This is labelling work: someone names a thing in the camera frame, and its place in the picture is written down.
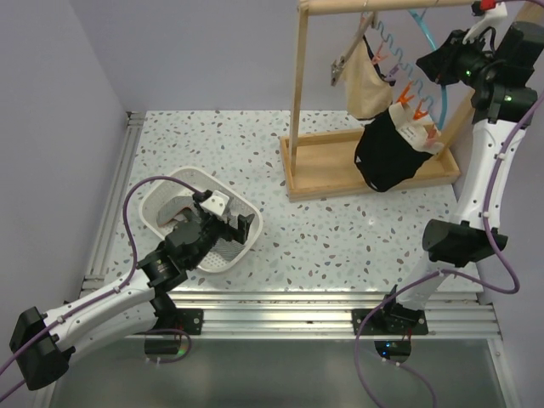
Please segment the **blue plastic clip hanger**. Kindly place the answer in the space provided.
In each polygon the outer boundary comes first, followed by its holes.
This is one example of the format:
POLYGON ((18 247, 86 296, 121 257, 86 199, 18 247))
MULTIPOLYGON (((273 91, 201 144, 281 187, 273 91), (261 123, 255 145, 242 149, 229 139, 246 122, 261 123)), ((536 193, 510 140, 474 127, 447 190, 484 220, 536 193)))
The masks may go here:
POLYGON ((428 116, 434 121, 438 130, 441 130, 445 125, 448 111, 446 87, 440 88, 440 96, 438 96, 438 90, 430 91, 430 81, 423 78, 422 71, 416 67, 416 60, 401 47, 400 35, 395 38, 394 32, 391 31, 393 25, 386 24, 383 17, 378 16, 378 12, 375 17, 377 22, 371 26, 379 34, 382 43, 387 46, 388 54, 394 59, 394 66, 386 74, 386 80, 396 79, 401 71, 402 75, 411 82, 411 90, 422 102, 423 110, 428 112, 428 116))

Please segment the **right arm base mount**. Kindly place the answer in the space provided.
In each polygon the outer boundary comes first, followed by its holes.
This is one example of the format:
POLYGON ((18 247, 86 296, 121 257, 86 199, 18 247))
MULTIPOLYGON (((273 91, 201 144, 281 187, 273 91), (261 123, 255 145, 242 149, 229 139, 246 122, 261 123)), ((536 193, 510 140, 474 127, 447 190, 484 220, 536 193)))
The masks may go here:
POLYGON ((374 337, 377 354, 386 360, 404 363, 411 356, 413 336, 429 334, 428 323, 422 311, 415 319, 402 319, 380 309, 365 324, 363 337, 374 337))

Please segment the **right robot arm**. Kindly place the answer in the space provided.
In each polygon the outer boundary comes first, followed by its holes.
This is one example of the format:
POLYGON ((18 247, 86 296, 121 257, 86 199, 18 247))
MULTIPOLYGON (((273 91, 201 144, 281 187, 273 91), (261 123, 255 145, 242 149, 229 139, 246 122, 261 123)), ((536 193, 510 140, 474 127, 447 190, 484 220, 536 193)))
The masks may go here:
POLYGON ((439 85, 463 82, 473 89, 473 145, 461 196, 449 221, 432 219, 422 237, 424 254, 407 282, 395 287, 378 314, 380 327, 398 333, 418 321, 430 296, 449 275, 502 251, 503 191, 514 155, 543 98, 527 87, 543 50, 543 28, 510 25, 500 45, 454 30, 417 66, 439 85))

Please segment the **wooden clip hanger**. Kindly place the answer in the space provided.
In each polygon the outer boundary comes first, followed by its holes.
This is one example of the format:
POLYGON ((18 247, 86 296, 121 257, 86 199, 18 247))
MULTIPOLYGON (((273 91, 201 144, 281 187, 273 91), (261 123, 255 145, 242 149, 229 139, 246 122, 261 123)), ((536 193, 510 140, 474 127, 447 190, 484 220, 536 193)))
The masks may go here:
POLYGON ((375 27, 377 24, 377 12, 362 12, 360 15, 360 24, 353 35, 350 44, 331 64, 331 81, 330 84, 335 87, 340 76, 342 75, 345 65, 349 61, 358 44, 363 40, 366 31, 369 27, 375 27))

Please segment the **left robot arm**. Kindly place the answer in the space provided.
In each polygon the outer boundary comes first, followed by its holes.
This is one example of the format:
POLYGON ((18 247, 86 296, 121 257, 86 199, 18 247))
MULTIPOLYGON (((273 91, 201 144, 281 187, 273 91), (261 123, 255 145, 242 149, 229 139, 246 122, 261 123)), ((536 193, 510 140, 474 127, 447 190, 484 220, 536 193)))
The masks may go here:
POLYGON ((156 249, 125 275, 72 303, 46 312, 20 313, 9 347, 22 382, 31 390, 64 376, 72 362, 93 348, 137 333, 185 336, 168 293, 184 283, 220 242, 247 252, 262 229, 251 212, 218 216, 195 204, 156 249))

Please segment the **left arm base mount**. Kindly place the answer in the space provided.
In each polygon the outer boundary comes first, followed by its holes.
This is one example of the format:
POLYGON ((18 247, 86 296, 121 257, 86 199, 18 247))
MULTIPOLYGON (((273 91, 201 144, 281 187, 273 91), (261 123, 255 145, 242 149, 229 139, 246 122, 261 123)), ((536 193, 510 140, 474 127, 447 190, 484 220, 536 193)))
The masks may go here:
POLYGON ((144 352, 150 357, 181 358, 191 346, 191 338, 200 336, 204 322, 202 309, 177 309, 161 317, 144 334, 144 352))

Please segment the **grey striped underwear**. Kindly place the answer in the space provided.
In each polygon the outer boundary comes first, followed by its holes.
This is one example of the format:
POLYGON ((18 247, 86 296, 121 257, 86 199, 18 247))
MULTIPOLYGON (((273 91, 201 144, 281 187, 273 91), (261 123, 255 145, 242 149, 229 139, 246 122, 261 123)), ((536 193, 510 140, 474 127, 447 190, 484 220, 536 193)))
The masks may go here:
MULTIPOLYGON (((156 215, 158 227, 173 229, 177 223, 196 219, 197 211, 193 200, 188 195, 177 195, 167 201, 156 215)), ((226 262, 234 260, 244 249, 237 241, 218 240, 213 252, 221 256, 226 262)))

